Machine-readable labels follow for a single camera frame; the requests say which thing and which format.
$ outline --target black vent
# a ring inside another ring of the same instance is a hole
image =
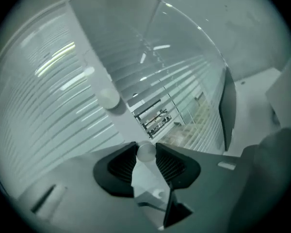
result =
[[[156,155],[156,165],[166,182],[184,173],[186,166],[181,159],[164,151]]]
[[[137,145],[131,142],[103,157],[94,166],[94,178],[106,192],[118,197],[134,197],[131,175],[136,164]]]
[[[126,151],[109,162],[108,171],[118,179],[131,184],[132,171],[135,165],[135,153],[131,151]]]
[[[189,187],[200,174],[197,161],[162,143],[156,144],[156,165],[171,190]]]

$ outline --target white plastic part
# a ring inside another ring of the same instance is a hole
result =
[[[152,195],[160,200],[160,199],[162,199],[162,197],[164,195],[164,190],[163,189],[155,189],[153,191]]]
[[[137,158],[141,162],[150,162],[155,160],[156,148],[149,141],[142,141],[138,143]]]
[[[103,89],[97,94],[98,103],[106,110],[116,108],[120,103],[120,95],[117,90]]]
[[[218,166],[219,167],[226,168],[226,169],[229,169],[229,170],[234,170],[235,167],[236,167],[236,164],[234,164],[234,163],[227,163],[227,162],[221,161],[221,162],[218,163]]]

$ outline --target white wall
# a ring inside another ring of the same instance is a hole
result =
[[[266,93],[282,127],[291,127],[291,57]]]
[[[225,155],[241,156],[245,147],[259,144],[280,128],[273,123],[272,107],[266,97],[267,90],[279,76],[277,69],[270,68],[235,82],[235,126]]]

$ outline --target gray wall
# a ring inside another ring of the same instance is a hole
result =
[[[291,55],[291,35],[269,0],[164,0],[189,16],[212,39],[233,79],[275,67]]]

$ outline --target black panel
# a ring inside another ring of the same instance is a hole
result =
[[[231,143],[232,130],[235,125],[236,117],[236,89],[228,67],[226,68],[224,89],[219,105],[219,114],[223,128],[225,151],[227,151]]]
[[[131,142],[99,160],[94,166],[94,178],[100,187],[113,196],[133,198],[131,176],[136,164],[136,151],[136,143]]]
[[[169,201],[164,218],[164,228],[167,228],[191,215],[192,211],[178,203],[174,192],[170,192]]]
[[[200,165],[192,158],[156,144],[156,165],[171,189],[189,187],[200,174]]]

